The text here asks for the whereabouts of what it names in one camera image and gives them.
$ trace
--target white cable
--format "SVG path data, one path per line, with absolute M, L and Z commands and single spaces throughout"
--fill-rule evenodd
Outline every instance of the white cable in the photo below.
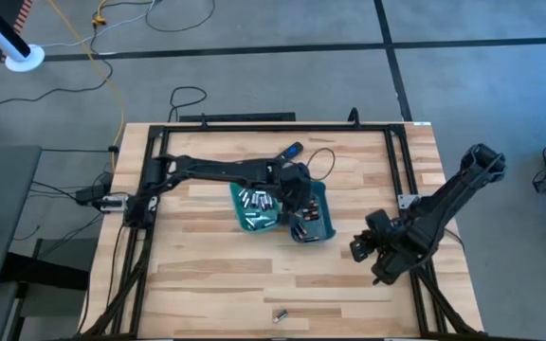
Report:
M 125 25 L 125 24 L 130 24 L 130 23 L 133 23 L 134 21 L 138 20 L 138 19 L 142 19 L 145 17 L 145 15 L 147 15 L 148 12 L 151 11 L 151 9 L 153 9 L 153 6 L 155 4 L 157 0 L 153 0 L 151 2 L 151 5 L 149 5 L 149 9 L 144 13 L 144 14 L 140 14 L 138 15 L 138 17 L 134 18 L 134 19 L 129 19 L 129 20 L 125 20 L 125 21 L 122 21 L 122 22 L 119 22 L 119 23 L 116 23 L 110 27 L 107 27 L 105 29 L 103 29 L 102 31 L 100 31 L 99 33 L 96 34 L 96 37 L 100 36 L 102 33 L 108 31 L 109 29 L 113 29 L 115 27 L 119 27 L 121 25 Z M 90 39 L 94 38 L 93 35 L 81 40 L 80 42 L 76 42 L 76 43 L 73 43 L 73 44 L 66 44 L 66 43 L 53 43 L 53 44 L 44 44 L 44 45 L 38 45 L 40 47 L 53 47 L 53 46 L 67 46 L 67 47 L 72 47 L 72 46 L 77 46 L 77 45 L 80 45 L 81 43 L 85 43 L 87 41 L 89 41 Z

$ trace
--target gray floor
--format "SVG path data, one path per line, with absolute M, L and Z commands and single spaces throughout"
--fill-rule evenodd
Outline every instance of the gray floor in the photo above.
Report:
M 98 0 L 59 0 L 83 36 Z M 546 0 L 385 1 L 395 41 L 546 37 Z M 181 27 L 207 14 L 210 0 L 164 1 L 154 15 L 162 26 Z M 140 8 L 105 12 L 110 23 Z M 23 36 L 35 44 L 72 43 L 45 0 L 35 1 Z M 376 43 L 381 33 L 370 0 L 218 0 L 212 19 L 191 31 L 153 32 L 142 21 L 99 37 L 101 51 L 204 47 Z M 80 53 L 52 47 L 51 54 Z M 546 194 L 530 182 L 546 145 L 546 45 L 398 50 L 414 120 L 431 121 L 446 175 L 464 151 L 484 142 L 507 156 L 505 179 L 486 188 L 458 221 L 486 330 L 495 335 L 546 339 Z M 161 121 L 175 86 L 196 85 L 208 99 L 181 115 L 296 111 L 300 120 L 344 120 L 351 107 L 364 120 L 400 120 L 383 51 L 311 52 L 224 57 L 112 61 L 113 80 L 128 106 L 128 121 Z M 100 80 L 88 62 L 45 63 L 29 74 L 0 65 L 0 99 L 34 97 L 61 86 Z M 36 103 L 0 106 L 0 144 L 102 149 L 113 140 L 119 110 L 110 90 L 56 94 Z M 37 179 L 56 186 L 87 185 L 106 155 L 45 153 Z M 33 198 L 18 231 L 35 225 L 35 238 L 15 243 L 30 254 L 37 237 L 55 239 L 89 221 L 94 212 L 65 200 Z M 95 238 L 99 227 L 80 237 Z M 65 336 L 77 315 L 31 318 L 23 338 Z

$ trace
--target butcher block tabletop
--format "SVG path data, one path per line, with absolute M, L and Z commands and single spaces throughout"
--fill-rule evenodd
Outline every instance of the butcher block tabletop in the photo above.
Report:
M 126 126 L 113 192 L 136 191 L 149 125 Z M 432 193 L 446 180 L 433 129 L 413 123 L 405 126 L 419 192 Z M 234 161 L 274 157 L 296 141 L 304 146 L 297 162 L 306 162 L 322 147 L 336 153 L 336 165 L 323 181 L 337 231 L 334 238 L 320 244 L 298 244 L 286 226 L 262 234 L 245 233 L 235 216 L 228 184 L 181 183 L 161 196 L 139 338 L 419 335 L 408 274 L 391 286 L 373 286 L 370 269 L 375 255 L 356 263 L 349 249 L 353 235 L 367 228 L 367 214 L 379 208 L 392 217 L 398 214 L 383 133 L 172 133 L 168 153 Z M 399 141 L 394 143 L 404 192 L 408 192 Z M 324 175 L 331 163 L 329 153 L 319 153 L 309 167 L 311 175 Z M 459 163 L 455 160 L 447 165 L 448 170 L 454 172 Z M 120 213 L 104 218 L 84 330 L 105 309 L 121 219 Z M 454 222 L 448 228 L 457 232 Z M 123 227 L 112 296 L 118 289 L 128 234 L 129 229 Z M 481 330 L 460 244 L 444 237 L 433 259 L 442 292 L 469 325 Z M 434 331 L 430 297 L 424 287 L 423 291 L 429 327 Z M 133 300 L 131 293 L 127 303 Z M 288 311 L 288 317 L 274 323 L 273 317 L 282 310 Z M 126 304 L 122 332 L 129 329 L 131 312 L 132 304 Z

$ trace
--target white base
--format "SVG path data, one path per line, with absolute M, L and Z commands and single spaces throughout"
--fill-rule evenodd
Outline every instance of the white base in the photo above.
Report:
M 46 53 L 41 47 L 37 45 L 29 45 L 28 47 L 30 47 L 30 54 L 21 62 L 16 62 L 12 58 L 6 57 L 6 67 L 10 71 L 27 72 L 39 66 L 44 61 Z

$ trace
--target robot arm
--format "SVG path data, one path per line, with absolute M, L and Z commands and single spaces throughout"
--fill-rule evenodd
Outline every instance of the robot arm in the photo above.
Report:
M 302 163 L 287 163 L 280 158 L 220 162 L 165 155 L 149 161 L 143 187 L 127 200 L 125 224 L 138 228 L 154 224 L 155 216 L 151 212 L 157 204 L 156 196 L 188 179 L 236 183 L 266 191 L 282 202 L 285 212 L 306 206 L 311 197 L 311 177 Z
M 402 273 L 422 265 L 437 251 L 444 228 L 466 202 L 488 183 L 504 175 L 504 155 L 483 144 L 469 149 L 460 170 L 433 195 L 412 202 L 402 217 L 390 219 L 384 210 L 366 217 L 368 230 L 354 236 L 351 252 L 363 261 L 378 252 L 374 284 L 393 284 Z

